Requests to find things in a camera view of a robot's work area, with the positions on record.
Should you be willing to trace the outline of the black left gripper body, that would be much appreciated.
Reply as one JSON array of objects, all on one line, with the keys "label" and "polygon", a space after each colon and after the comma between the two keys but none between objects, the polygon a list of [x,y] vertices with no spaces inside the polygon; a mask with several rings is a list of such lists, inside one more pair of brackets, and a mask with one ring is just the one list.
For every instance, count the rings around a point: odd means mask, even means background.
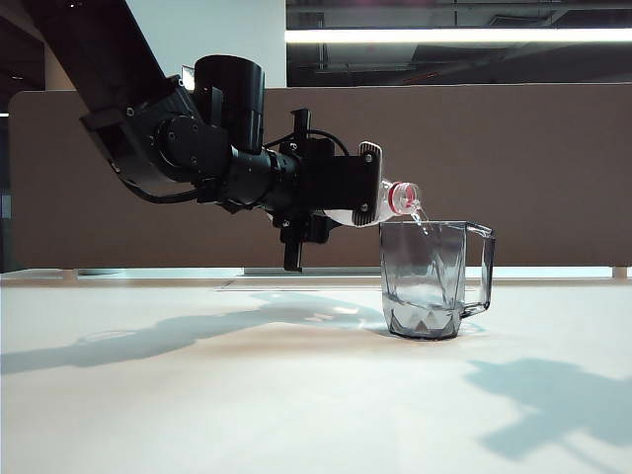
[{"label": "black left gripper body", "polygon": [[325,158],[335,156],[335,143],[309,132],[311,112],[308,109],[291,113],[292,135],[281,145],[278,155],[287,157],[294,165],[290,173],[291,193],[289,205],[273,213],[273,224],[280,229],[279,239],[284,245],[283,268],[288,272],[301,272],[303,244],[326,243],[335,227],[325,215],[323,203],[317,200],[324,193],[317,179],[317,166],[323,165]]}]

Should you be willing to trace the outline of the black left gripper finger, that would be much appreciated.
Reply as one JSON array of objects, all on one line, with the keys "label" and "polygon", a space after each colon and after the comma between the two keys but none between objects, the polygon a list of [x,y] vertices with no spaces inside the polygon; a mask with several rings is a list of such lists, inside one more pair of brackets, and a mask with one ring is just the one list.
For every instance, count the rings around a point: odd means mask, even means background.
[{"label": "black left gripper finger", "polygon": [[343,158],[350,164],[338,165],[334,181],[326,187],[329,201],[322,213],[336,225],[366,227],[377,223],[381,200],[382,148],[373,142],[359,144],[357,155]]}]

